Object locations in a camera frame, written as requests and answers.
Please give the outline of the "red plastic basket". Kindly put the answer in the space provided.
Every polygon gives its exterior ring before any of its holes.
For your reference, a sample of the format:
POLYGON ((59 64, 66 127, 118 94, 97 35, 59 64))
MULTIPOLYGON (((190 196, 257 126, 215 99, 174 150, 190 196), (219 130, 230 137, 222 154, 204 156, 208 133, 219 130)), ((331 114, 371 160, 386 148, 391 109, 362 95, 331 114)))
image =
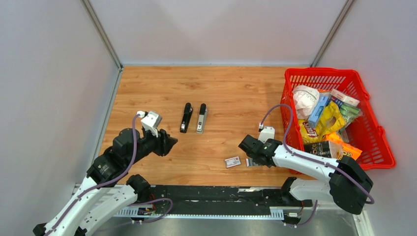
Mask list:
POLYGON ((291 110, 295 109, 293 89, 298 85, 323 90, 336 89, 359 100, 362 116, 347 127, 349 143, 362 150, 357 162, 365 171, 393 169, 396 166, 385 130, 374 115, 369 102, 370 95, 357 71, 324 67, 287 69, 281 104, 288 105, 291 110))

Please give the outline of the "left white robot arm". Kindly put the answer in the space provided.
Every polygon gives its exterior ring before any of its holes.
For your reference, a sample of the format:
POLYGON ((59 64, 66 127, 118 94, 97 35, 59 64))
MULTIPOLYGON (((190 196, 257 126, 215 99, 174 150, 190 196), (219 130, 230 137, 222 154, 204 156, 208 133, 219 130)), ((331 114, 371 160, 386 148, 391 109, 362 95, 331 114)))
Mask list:
POLYGON ((144 131, 141 137, 136 129, 122 130, 113 139, 112 146, 94 160, 65 208, 51 221, 36 225, 34 235, 90 236, 122 208, 136 203, 152 204, 150 184, 140 175, 132 175, 122 188, 101 204, 99 200, 116 185, 115 178, 127 175, 130 163, 151 153, 165 156, 177 142, 163 129, 158 131, 158 137, 150 131, 144 131))

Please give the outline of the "white red package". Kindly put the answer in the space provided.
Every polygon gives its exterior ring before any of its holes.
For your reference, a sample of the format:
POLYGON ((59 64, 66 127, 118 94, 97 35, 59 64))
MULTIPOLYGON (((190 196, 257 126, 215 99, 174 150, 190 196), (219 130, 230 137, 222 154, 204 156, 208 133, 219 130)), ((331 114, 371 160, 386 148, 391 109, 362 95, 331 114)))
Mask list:
POLYGON ((346 95, 346 94, 344 94, 344 93, 342 93, 342 92, 340 92, 340 91, 338 91, 336 89, 332 89, 330 91, 330 98, 339 107, 341 107, 344 104, 345 105, 347 104, 347 105, 351 105, 351 106, 357 107, 358 104, 359 104, 359 100, 357 100, 357 99, 355 99, 353 97, 350 97, 350 96, 348 96, 348 95, 346 95))

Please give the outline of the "grey and black stapler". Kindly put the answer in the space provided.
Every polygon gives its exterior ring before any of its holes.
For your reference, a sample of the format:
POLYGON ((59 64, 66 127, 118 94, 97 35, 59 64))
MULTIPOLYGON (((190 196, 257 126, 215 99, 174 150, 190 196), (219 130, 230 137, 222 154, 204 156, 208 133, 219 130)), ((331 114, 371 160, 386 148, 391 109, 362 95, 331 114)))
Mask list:
POLYGON ((196 133, 203 134, 207 115, 208 115, 207 105, 205 103, 202 103, 200 106, 200 110, 199 110, 196 133))

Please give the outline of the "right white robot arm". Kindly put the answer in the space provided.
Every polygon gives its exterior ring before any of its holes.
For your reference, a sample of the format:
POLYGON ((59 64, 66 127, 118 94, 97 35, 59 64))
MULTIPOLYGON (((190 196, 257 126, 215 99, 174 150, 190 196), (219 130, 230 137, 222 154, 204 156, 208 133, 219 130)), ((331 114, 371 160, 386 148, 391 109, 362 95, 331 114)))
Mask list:
POLYGON ((275 139, 263 142, 250 135, 238 147, 260 165, 287 168, 313 177, 313 180, 294 177, 285 182, 280 198, 287 206, 303 200, 328 201, 359 215, 365 204, 375 202, 370 195, 373 181, 350 157, 340 160, 321 157, 275 139))

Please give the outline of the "yellow chips bag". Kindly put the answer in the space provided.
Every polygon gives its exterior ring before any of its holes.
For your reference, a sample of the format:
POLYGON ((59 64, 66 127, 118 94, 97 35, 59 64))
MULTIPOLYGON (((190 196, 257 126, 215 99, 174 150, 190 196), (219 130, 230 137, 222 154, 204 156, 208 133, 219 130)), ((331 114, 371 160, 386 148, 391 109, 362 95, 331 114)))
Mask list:
POLYGON ((340 113, 337 104, 331 101, 324 108, 315 128, 310 127, 308 120, 305 119, 299 119, 298 124, 303 143, 310 144, 320 142, 325 135, 340 130, 347 122, 340 113))

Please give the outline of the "red white staple box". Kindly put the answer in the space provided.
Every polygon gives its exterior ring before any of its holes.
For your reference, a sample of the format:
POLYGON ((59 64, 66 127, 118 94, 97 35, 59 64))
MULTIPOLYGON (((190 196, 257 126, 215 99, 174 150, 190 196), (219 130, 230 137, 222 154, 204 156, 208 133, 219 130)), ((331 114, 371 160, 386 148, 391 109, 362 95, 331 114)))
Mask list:
POLYGON ((231 168, 231 167, 241 165, 241 161, 240 161, 240 158, 238 156, 225 159, 224 161, 225 161, 226 168, 231 168))

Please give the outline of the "orange snack pack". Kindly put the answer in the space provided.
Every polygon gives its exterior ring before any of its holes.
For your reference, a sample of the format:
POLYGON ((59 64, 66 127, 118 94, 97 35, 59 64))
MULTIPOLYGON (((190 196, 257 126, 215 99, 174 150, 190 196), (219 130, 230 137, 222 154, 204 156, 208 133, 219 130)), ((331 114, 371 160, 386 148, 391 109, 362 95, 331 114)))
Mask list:
POLYGON ((343 156, 347 156, 357 160, 362 154, 362 150, 344 142, 336 132, 325 135, 323 137, 323 141, 330 141, 340 148, 337 157, 338 159, 341 159, 343 156))

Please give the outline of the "green snack pack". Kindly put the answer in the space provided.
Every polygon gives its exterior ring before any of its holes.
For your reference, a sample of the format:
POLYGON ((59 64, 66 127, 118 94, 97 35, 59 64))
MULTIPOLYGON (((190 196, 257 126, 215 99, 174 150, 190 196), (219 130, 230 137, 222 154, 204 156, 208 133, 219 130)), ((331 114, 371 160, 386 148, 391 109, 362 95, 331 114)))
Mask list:
POLYGON ((339 107, 339 111, 346 122, 345 127, 349 126, 353 121, 362 115, 360 108, 351 106, 349 104, 342 104, 339 107))

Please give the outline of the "blue box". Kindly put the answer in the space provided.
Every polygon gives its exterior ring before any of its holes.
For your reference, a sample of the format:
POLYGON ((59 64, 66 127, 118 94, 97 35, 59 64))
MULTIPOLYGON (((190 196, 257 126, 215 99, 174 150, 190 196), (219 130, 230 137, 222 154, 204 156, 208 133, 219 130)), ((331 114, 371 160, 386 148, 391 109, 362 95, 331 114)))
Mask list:
POLYGON ((324 111, 324 108, 328 105, 328 103, 329 103, 329 95, 328 94, 320 95, 315 108, 313 109, 312 113, 310 114, 308 118, 309 127, 316 128, 318 122, 320 121, 321 115, 324 111))

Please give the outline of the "white crumpled bag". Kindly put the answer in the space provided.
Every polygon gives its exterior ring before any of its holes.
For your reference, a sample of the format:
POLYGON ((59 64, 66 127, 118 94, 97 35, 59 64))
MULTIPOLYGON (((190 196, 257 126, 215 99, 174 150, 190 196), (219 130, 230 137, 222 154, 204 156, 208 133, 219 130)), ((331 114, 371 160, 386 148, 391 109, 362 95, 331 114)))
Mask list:
POLYGON ((316 107, 320 92, 304 85, 298 85, 293 90, 293 100, 298 119, 308 119, 316 107))

